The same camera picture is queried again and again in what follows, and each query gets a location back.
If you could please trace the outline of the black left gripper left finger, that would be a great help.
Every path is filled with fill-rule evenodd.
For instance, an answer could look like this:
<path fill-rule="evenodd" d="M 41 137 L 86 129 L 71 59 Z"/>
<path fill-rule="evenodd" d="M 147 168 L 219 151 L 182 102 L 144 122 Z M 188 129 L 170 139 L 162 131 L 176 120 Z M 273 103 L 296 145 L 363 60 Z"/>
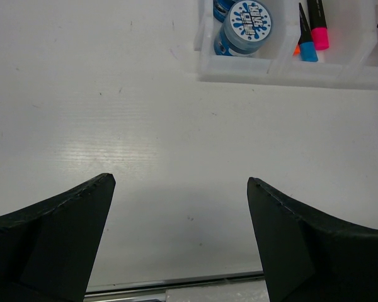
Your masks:
<path fill-rule="evenodd" d="M 115 189 L 100 174 L 0 216 L 0 301 L 82 301 Z"/>

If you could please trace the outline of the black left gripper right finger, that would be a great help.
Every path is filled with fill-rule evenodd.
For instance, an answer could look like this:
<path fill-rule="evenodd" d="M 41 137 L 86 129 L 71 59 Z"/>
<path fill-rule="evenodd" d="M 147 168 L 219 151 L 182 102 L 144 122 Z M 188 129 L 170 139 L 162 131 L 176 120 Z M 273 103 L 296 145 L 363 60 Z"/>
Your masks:
<path fill-rule="evenodd" d="M 258 178 L 248 180 L 247 197 L 271 301 L 378 301 L 378 230 Z"/>

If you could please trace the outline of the pink highlighter with black cap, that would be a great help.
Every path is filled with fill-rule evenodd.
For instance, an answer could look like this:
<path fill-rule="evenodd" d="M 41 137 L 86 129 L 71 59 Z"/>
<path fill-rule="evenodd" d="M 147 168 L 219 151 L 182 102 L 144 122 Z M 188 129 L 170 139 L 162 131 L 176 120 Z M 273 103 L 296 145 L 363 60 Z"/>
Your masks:
<path fill-rule="evenodd" d="M 316 50 L 329 49 L 328 28 L 322 0 L 307 0 L 309 24 Z"/>

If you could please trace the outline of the blue highlighter with black cap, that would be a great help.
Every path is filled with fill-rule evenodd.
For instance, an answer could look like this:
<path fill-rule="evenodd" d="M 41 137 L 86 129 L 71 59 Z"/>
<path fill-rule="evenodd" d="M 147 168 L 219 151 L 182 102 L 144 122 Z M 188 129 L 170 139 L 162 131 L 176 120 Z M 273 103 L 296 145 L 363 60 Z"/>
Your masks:
<path fill-rule="evenodd" d="M 306 14 L 301 3 L 299 3 L 299 20 L 301 35 L 298 46 L 300 49 L 300 56 L 304 62 L 318 62 L 318 55 L 312 40 L 311 29 L 307 22 Z"/>

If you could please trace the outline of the orange highlighter with black cap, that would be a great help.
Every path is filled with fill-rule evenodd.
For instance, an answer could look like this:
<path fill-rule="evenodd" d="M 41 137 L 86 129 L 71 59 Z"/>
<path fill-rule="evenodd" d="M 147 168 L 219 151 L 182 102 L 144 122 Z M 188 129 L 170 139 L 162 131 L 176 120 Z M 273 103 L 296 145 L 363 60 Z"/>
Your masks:
<path fill-rule="evenodd" d="M 301 54 L 300 46 L 296 45 L 294 52 L 293 52 L 293 56 L 298 56 L 300 54 Z"/>

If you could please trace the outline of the blue cleaning gel jar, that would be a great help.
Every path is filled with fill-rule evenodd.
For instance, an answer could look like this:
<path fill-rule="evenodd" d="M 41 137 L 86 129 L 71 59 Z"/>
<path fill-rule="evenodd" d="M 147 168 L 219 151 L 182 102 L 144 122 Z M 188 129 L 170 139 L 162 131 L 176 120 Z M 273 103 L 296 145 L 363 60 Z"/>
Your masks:
<path fill-rule="evenodd" d="M 231 9 L 231 7 L 236 3 L 236 0 L 213 0 L 213 15 L 214 18 L 223 22 Z"/>
<path fill-rule="evenodd" d="M 250 57 L 273 32 L 273 18 L 260 1 L 237 1 L 229 10 L 214 39 L 216 55 Z"/>

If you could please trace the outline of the clear three-compartment plastic organizer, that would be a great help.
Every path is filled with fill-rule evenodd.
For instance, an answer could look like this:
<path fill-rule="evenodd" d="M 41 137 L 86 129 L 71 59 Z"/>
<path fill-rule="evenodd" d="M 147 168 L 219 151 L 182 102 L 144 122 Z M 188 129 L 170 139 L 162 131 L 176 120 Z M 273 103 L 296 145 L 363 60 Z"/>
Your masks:
<path fill-rule="evenodd" d="M 273 33 L 252 57 L 218 56 L 214 39 L 221 23 L 213 1 L 198 2 L 194 49 L 200 52 L 201 81 L 281 86 L 378 90 L 378 1 L 324 1 L 329 49 L 318 62 L 303 62 L 293 52 L 299 41 L 299 6 L 306 1 L 265 1 Z"/>

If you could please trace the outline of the silver metal table rail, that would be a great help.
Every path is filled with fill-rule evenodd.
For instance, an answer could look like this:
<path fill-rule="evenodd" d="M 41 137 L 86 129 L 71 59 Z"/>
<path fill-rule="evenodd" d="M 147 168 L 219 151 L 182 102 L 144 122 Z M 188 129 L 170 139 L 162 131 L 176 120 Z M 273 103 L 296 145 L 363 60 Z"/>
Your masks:
<path fill-rule="evenodd" d="M 109 289 L 88 291 L 85 301 L 166 301 L 170 289 L 221 286 L 263 280 L 263 271 L 237 272 L 201 277 L 187 277 L 160 281 L 113 284 Z"/>

